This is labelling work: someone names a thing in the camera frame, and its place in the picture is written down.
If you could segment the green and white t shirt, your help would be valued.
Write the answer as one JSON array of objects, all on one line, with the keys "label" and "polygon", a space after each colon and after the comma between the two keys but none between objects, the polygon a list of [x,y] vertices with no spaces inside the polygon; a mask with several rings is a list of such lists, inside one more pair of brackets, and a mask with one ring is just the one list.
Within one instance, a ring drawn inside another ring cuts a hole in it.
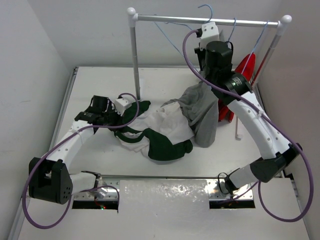
[{"label": "green and white t shirt", "polygon": [[194,136],[179,103],[172,102],[156,111],[150,111],[148,100],[135,102],[124,111],[120,123],[137,118],[129,125],[114,131],[114,136],[130,151],[142,153],[154,161],[175,161],[193,150],[191,138]]}]

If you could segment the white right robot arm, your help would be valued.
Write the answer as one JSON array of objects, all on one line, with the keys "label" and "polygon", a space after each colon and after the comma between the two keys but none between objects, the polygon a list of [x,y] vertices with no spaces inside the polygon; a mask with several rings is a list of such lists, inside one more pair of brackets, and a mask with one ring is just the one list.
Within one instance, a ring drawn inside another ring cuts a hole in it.
[{"label": "white right robot arm", "polygon": [[224,90],[214,95],[242,122],[260,152],[260,158],[238,168],[224,178],[224,186],[233,193],[244,185],[269,182],[298,156],[298,149],[263,118],[263,109],[246,77],[232,70],[233,48],[223,41],[211,41],[195,48],[201,75]]}]

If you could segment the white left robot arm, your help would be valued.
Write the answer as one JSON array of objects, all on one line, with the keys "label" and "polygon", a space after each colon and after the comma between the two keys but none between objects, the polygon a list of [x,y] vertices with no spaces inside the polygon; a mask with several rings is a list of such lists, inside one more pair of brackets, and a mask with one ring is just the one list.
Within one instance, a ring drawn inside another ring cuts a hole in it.
[{"label": "white left robot arm", "polygon": [[77,114],[52,152],[44,160],[35,157],[30,161],[29,196],[63,205],[73,194],[97,187],[101,177],[99,173],[81,171],[71,174],[69,169],[84,143],[101,126],[114,126],[119,117],[108,97],[93,96],[89,107]]}]

